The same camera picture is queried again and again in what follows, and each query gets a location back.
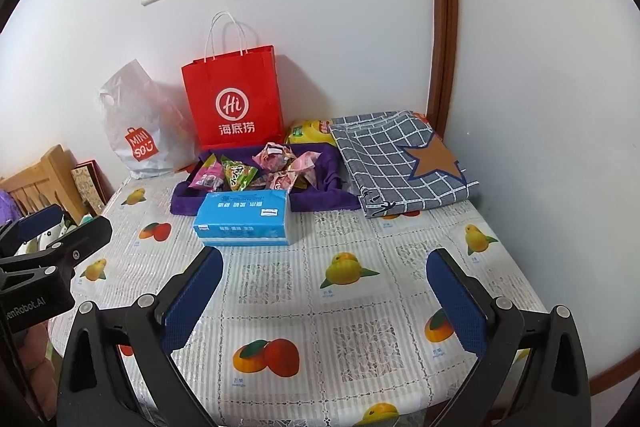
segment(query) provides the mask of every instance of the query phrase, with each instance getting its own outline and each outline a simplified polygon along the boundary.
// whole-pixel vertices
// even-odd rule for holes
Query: gray plaid cloth
[[[367,217],[436,208],[478,190],[478,182],[457,162],[459,177],[435,170],[414,178],[417,160],[403,147],[426,146],[433,129],[411,111],[334,118],[330,131]]]

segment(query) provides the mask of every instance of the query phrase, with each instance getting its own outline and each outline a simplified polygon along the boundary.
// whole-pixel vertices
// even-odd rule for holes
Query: fruit print tablecloth
[[[200,251],[193,218],[168,211],[185,177],[130,180],[108,203],[113,238],[76,270],[76,308],[49,325],[60,353],[84,300],[130,305],[158,292]],[[447,248],[492,295],[544,311],[468,201],[388,217],[294,213],[290,247],[221,248],[222,281],[187,346],[172,354],[219,425],[394,422],[453,396],[475,356],[462,349],[427,284],[433,248]],[[98,261],[104,277],[80,277]],[[157,421],[135,357],[125,363],[145,413]]]

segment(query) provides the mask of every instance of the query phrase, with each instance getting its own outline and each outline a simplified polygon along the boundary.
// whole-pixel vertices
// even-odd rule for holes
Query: blue tissue box
[[[206,247],[289,245],[290,213],[286,190],[210,192],[193,230]]]

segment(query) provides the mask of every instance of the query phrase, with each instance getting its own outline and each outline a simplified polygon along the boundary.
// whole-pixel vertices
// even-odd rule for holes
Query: shopping bag
[[[207,57],[213,27],[228,16],[240,51]],[[229,12],[217,13],[205,42],[205,57],[182,68],[200,147],[244,147],[284,137],[273,46],[248,49],[242,27]]]
[[[133,178],[149,178],[194,163],[194,130],[137,60],[101,88],[102,125],[113,152]]]

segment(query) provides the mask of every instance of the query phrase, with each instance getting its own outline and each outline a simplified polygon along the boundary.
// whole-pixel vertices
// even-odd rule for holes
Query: blue gripper pad
[[[168,355],[185,346],[222,279],[222,254],[216,248],[208,247],[208,250],[210,252],[206,259],[164,314],[162,350]]]
[[[23,243],[27,243],[42,232],[59,225],[60,221],[62,221],[62,209],[52,204],[18,221],[18,236]]]
[[[437,250],[427,257],[427,280],[465,351],[486,351],[486,318]]]

